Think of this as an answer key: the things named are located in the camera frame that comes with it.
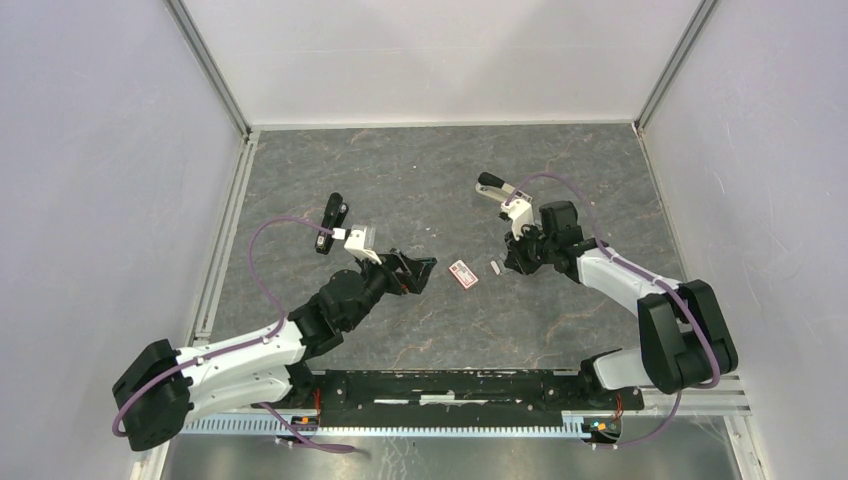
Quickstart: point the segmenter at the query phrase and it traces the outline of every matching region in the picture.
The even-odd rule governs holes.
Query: gray surface
[[[646,162],[629,125],[440,127],[263,132],[241,212],[212,339],[267,325],[274,312],[248,275],[253,230],[278,214],[320,221],[327,196],[351,205],[346,225],[377,228],[378,252],[435,256],[421,296],[387,295],[345,343],[312,368],[576,367],[638,344],[636,321],[598,292],[550,267],[496,276],[507,223],[474,192],[490,171],[517,183],[550,170],[571,175],[596,203],[603,231],[623,255],[663,275],[680,269]],[[552,180],[528,189],[538,207],[573,198]],[[272,227],[259,239],[259,274],[294,308],[353,258],[314,253],[315,232]],[[448,273],[464,260],[480,278],[463,290]]]
[[[657,419],[625,418],[625,439]],[[619,451],[544,439],[321,438],[362,453],[331,455],[276,446],[264,437],[182,435],[163,479],[739,479],[721,417],[682,418],[656,439]]]

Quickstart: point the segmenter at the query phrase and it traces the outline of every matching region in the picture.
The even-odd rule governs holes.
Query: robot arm
[[[506,195],[515,188],[494,175],[480,175],[475,190],[499,201],[503,198],[500,217],[511,222],[510,231],[504,237],[508,252],[505,267],[530,275],[543,265],[553,265],[572,281],[600,291],[638,318],[640,348],[606,352],[581,363],[580,374],[590,390],[655,385],[660,391],[672,394],[712,377],[704,349],[694,332],[682,325],[684,315],[657,285],[658,280],[675,289],[687,302],[712,347],[721,373],[736,368],[736,349],[715,294],[707,283],[700,280],[683,283],[645,270],[654,278],[650,281],[614,262],[612,258],[618,255],[615,250],[607,247],[611,255],[608,256],[599,248],[599,240],[584,238],[577,223],[577,209],[571,202],[542,205],[541,222],[537,224],[532,199],[519,192],[507,205]]]
[[[384,294],[420,294],[427,284],[435,258],[411,259],[395,249],[377,254],[374,234],[369,227],[341,225],[347,206],[330,198],[325,228],[332,237],[316,240],[316,250],[326,253],[331,240],[344,240],[360,272],[341,270],[304,305],[287,316],[276,334],[277,324],[221,342],[175,350],[168,340],[148,345],[112,389],[118,407],[152,378],[183,363],[189,365],[157,384],[129,408],[124,428],[135,451],[155,447],[174,435],[183,425],[201,417],[259,402],[284,398],[303,404],[313,391],[314,379],[305,361],[323,355],[343,341],[342,333],[355,329]],[[327,246],[321,252],[319,247]],[[238,348],[249,340],[261,342]],[[211,355],[226,351],[226,355]]]

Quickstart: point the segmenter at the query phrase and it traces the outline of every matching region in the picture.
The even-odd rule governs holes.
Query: aluminum frame
[[[212,335],[215,314],[218,310],[218,302],[221,299],[221,289],[224,287],[224,277],[227,274],[230,252],[233,249],[233,241],[238,228],[241,207],[244,204],[244,196],[247,193],[247,184],[250,180],[250,171],[253,168],[253,158],[256,154],[260,133],[250,134],[239,156],[233,181],[227,190],[226,206],[218,227],[218,236],[215,239],[215,247],[206,272],[203,290],[194,310],[193,333],[187,342],[188,345],[205,345]]]
[[[771,478],[771,475],[766,467],[767,463],[764,461],[752,420],[747,417],[724,417],[736,464],[743,480],[766,480]]]
[[[212,58],[209,47],[203,41],[203,37],[200,35],[200,31],[197,29],[194,20],[192,20],[188,8],[186,8],[182,0],[163,0],[163,2],[174,17],[174,22],[180,28],[180,32],[183,34],[191,52],[197,59],[197,63],[200,64],[200,68],[212,85],[212,89],[215,90],[215,93],[227,110],[227,115],[230,117],[233,125],[241,133],[242,137],[247,138],[251,133],[250,123],[244,117],[238,106],[238,102],[236,102],[233,96],[233,92],[227,86],[227,82],[218,69],[215,59]]]
[[[680,37],[680,40],[677,42],[677,46],[674,47],[671,58],[668,59],[668,63],[666,63],[662,74],[660,74],[660,78],[657,80],[656,85],[654,85],[654,89],[651,91],[651,94],[648,95],[648,101],[645,102],[645,106],[642,107],[642,111],[639,113],[639,116],[636,117],[636,121],[633,122],[633,126],[638,131],[642,131],[645,126],[648,125],[648,122],[651,121],[651,117],[653,117],[657,107],[672,82],[674,82],[675,77],[677,77],[677,72],[680,71],[680,66],[686,60],[686,57],[689,56],[692,46],[701,34],[704,25],[706,25],[707,21],[710,19],[710,16],[718,2],[719,0],[701,0],[701,3],[695,10],[695,14],[692,16],[692,19],[689,20],[689,25],[687,25],[686,30],[683,31],[683,36]]]

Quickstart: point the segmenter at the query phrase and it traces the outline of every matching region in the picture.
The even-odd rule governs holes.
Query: small white object
[[[533,225],[535,223],[533,219],[533,205],[520,198],[514,198],[509,205],[502,203],[501,212],[509,215],[509,219],[512,220],[512,235],[516,240],[524,235],[521,231],[524,225]]]
[[[370,260],[377,265],[383,263],[374,247],[374,229],[365,225],[354,225],[345,241],[345,250],[360,260]]]
[[[462,288],[466,290],[477,283],[477,275],[474,275],[471,269],[468,268],[468,265],[466,265],[462,260],[457,260],[453,265],[448,267],[448,269],[450,270],[451,275],[459,280],[459,284],[462,285]]]
[[[515,187],[508,183],[504,183],[501,188],[495,188],[488,185],[483,186],[478,183],[474,185],[474,191],[476,191],[480,195],[483,195],[484,197],[491,198],[492,200],[495,200],[498,203],[503,203],[506,201],[507,197],[509,197],[509,195],[515,191]],[[527,195],[524,192],[518,192],[515,195],[515,198],[523,198],[528,202],[533,202],[533,197]]]
[[[488,400],[457,400],[456,394],[448,391],[447,394],[421,394],[419,405],[485,405]]]

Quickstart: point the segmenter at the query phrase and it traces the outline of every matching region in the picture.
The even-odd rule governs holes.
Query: cable
[[[615,422],[624,414],[624,402],[621,400],[621,394],[615,394],[615,415],[612,417],[612,421]]]
[[[642,277],[645,280],[648,280],[649,282],[659,286],[660,288],[665,290],[666,293],[668,293],[668,295],[671,297],[671,299],[674,301],[674,303],[680,308],[680,311],[683,312],[683,315],[686,317],[686,320],[689,322],[689,325],[692,326],[692,331],[695,332],[695,336],[698,337],[698,342],[701,344],[701,347],[704,349],[704,353],[706,354],[707,360],[710,363],[710,371],[712,373],[712,378],[707,383],[704,383],[704,384],[701,384],[701,385],[696,385],[695,388],[713,388],[716,385],[718,385],[719,379],[721,378],[721,370],[719,369],[719,366],[718,366],[718,359],[716,359],[715,353],[713,352],[712,348],[710,347],[710,344],[707,341],[707,337],[706,337],[706,335],[704,335],[703,330],[701,330],[700,325],[698,325],[698,322],[695,320],[694,315],[692,315],[692,312],[689,311],[689,307],[686,305],[686,302],[684,302],[683,299],[680,298],[680,295],[678,295],[677,292],[669,284],[667,284],[665,281],[663,281],[660,277],[651,274],[651,272],[643,269],[642,267],[640,267],[640,266],[638,266],[634,263],[631,263],[630,261],[624,259],[624,257],[622,257],[618,254],[613,254],[612,252],[609,251],[609,249],[604,245],[604,243],[602,241],[603,237],[601,235],[600,224],[598,223],[597,217],[595,217],[595,211],[594,211],[594,209],[592,209],[591,202],[589,202],[589,199],[586,198],[586,195],[583,193],[583,191],[580,190],[580,188],[574,182],[572,182],[570,178],[568,178],[566,175],[561,175],[561,174],[558,174],[558,173],[550,173],[550,172],[534,173],[534,174],[528,176],[527,178],[525,178],[524,180],[522,180],[521,183],[519,183],[518,186],[515,187],[515,190],[513,190],[512,193],[510,193],[509,196],[506,198],[504,205],[509,205],[510,202],[512,202],[512,200],[518,194],[518,192],[521,191],[521,189],[524,187],[524,185],[526,185],[530,180],[533,180],[533,179],[536,179],[536,178],[539,178],[539,177],[547,177],[547,178],[553,178],[554,180],[559,180],[560,183],[562,183],[569,190],[571,190],[571,192],[574,193],[574,195],[577,197],[577,199],[580,200],[580,203],[583,204],[583,208],[585,209],[586,214],[589,217],[589,223],[592,226],[592,232],[594,233],[595,239],[597,240],[598,249],[607,258],[609,258],[611,262],[614,262],[614,263],[621,265],[626,270],[628,270],[628,271],[638,275],[639,277]],[[620,444],[617,444],[615,446],[597,445],[597,444],[594,444],[593,446],[596,446],[598,448],[605,448],[605,449],[606,448],[617,449],[617,448],[621,448],[621,447],[638,445],[642,442],[648,441],[648,440],[656,437],[657,435],[662,433],[666,428],[668,428],[669,423],[674,418],[674,416],[677,414],[677,409],[680,407],[680,399],[682,398],[682,396],[683,396],[682,390],[677,392],[677,398],[674,401],[674,406],[671,408],[671,412],[669,412],[668,416],[662,421],[662,423],[660,423],[660,425],[653,432],[649,433],[648,435],[646,435],[642,438],[637,438],[635,440],[630,440],[628,442],[620,443]]]
[[[300,434],[292,425],[283,418],[282,415],[279,414],[274,407],[268,405],[266,402],[260,402],[258,404],[260,407],[268,410],[268,412],[277,419],[278,422],[282,423],[286,430],[291,432],[292,436],[301,441],[301,444],[308,448],[314,448],[316,450],[321,450],[322,452],[327,453],[353,453],[356,451],[356,447],[351,445],[340,445],[338,443],[315,443],[312,440],[304,437]]]
[[[604,437],[607,437],[607,438],[609,438],[610,440],[612,440],[612,441],[614,441],[614,442],[617,442],[617,441],[618,441],[618,437],[617,437],[617,436],[610,435],[609,433],[607,433],[607,432],[605,432],[605,431],[603,431],[603,430],[598,430],[598,435],[603,435]]]
[[[222,348],[220,350],[216,350],[214,352],[206,353],[206,354],[203,354],[203,355],[198,355],[198,356],[196,356],[196,357],[194,357],[190,360],[186,360],[183,363],[180,363],[178,365],[175,365],[175,366],[165,370],[164,372],[160,373],[159,375],[156,375],[155,377],[153,377],[153,379],[151,379],[149,382],[145,383],[141,388],[139,388],[138,391],[136,391],[134,394],[132,394],[132,396],[130,396],[130,398],[127,399],[126,402],[124,402],[124,404],[121,406],[121,408],[118,409],[118,414],[115,415],[115,419],[112,420],[112,434],[113,435],[115,435],[116,437],[126,437],[127,436],[127,432],[121,431],[121,429],[120,429],[121,420],[123,420],[124,416],[130,410],[130,408],[132,408],[132,406],[135,405],[135,403],[138,401],[139,398],[141,398],[145,393],[150,391],[151,388],[155,387],[156,385],[158,385],[163,380],[170,378],[171,376],[177,374],[178,372],[180,372],[180,371],[182,371],[182,370],[184,370],[188,367],[193,367],[195,365],[199,365],[199,364],[203,363],[204,361],[211,360],[215,357],[219,357],[221,355],[224,355],[224,354],[227,354],[227,353],[230,353],[230,352],[234,352],[236,350],[241,350],[242,348],[247,348],[247,347],[250,347],[252,345],[256,345],[258,343],[263,343],[264,341],[267,340],[268,337],[273,337],[274,335],[279,333],[280,330],[283,329],[283,327],[286,325],[286,317],[288,316],[288,312],[286,312],[285,308],[283,308],[283,305],[282,305],[282,303],[280,303],[280,300],[277,299],[277,297],[275,297],[273,293],[271,293],[271,290],[269,290],[268,287],[265,285],[265,283],[262,281],[262,279],[259,278],[259,274],[256,273],[256,265],[253,262],[253,247],[256,244],[256,239],[259,237],[259,234],[262,233],[262,231],[265,230],[269,225],[272,225],[272,224],[275,224],[275,223],[283,223],[283,222],[300,223],[301,225],[306,225],[307,227],[312,227],[315,230],[318,230],[319,232],[323,232],[323,233],[326,233],[328,235],[333,234],[333,231],[328,229],[328,228],[324,228],[320,225],[314,224],[314,223],[310,222],[309,220],[306,220],[305,218],[292,217],[290,215],[280,215],[280,216],[274,217],[270,220],[267,220],[265,223],[260,225],[259,228],[257,228],[256,231],[253,233],[253,236],[250,238],[250,243],[248,244],[248,247],[247,247],[247,266],[250,269],[250,276],[253,277],[253,281],[256,283],[256,286],[258,286],[259,289],[262,290],[262,293],[265,294],[265,297],[268,298],[268,300],[271,302],[271,304],[274,305],[277,308],[277,311],[280,313],[280,319],[277,321],[277,324],[274,326],[274,328],[271,329],[270,332],[268,332],[267,334],[265,334],[261,337],[256,337],[252,340],[246,340],[244,342],[237,343],[235,345],[230,345],[229,347],[224,347],[224,348]],[[333,447],[333,448],[331,448],[331,449],[323,449],[323,448],[319,448],[320,447],[319,444],[312,442],[309,439],[306,439],[306,441],[304,441],[303,439],[305,437],[300,435],[297,432],[297,429],[295,427],[292,427],[288,422],[286,422],[276,412],[276,410],[271,408],[270,405],[268,405],[267,403],[263,403],[261,405],[263,407],[265,407],[266,409],[268,409],[269,411],[271,411],[271,413],[275,417],[277,417],[278,420],[280,420],[282,422],[283,426],[285,426],[292,433],[292,435],[294,435],[296,438],[300,439],[304,443],[304,445],[306,445],[306,446],[309,446],[311,448],[318,448],[319,450],[324,450],[326,452],[331,452],[331,453],[350,453],[354,450],[353,447],[349,447],[347,445],[332,445],[331,447]],[[341,451],[340,449],[337,449],[336,447],[349,447],[350,450]]]

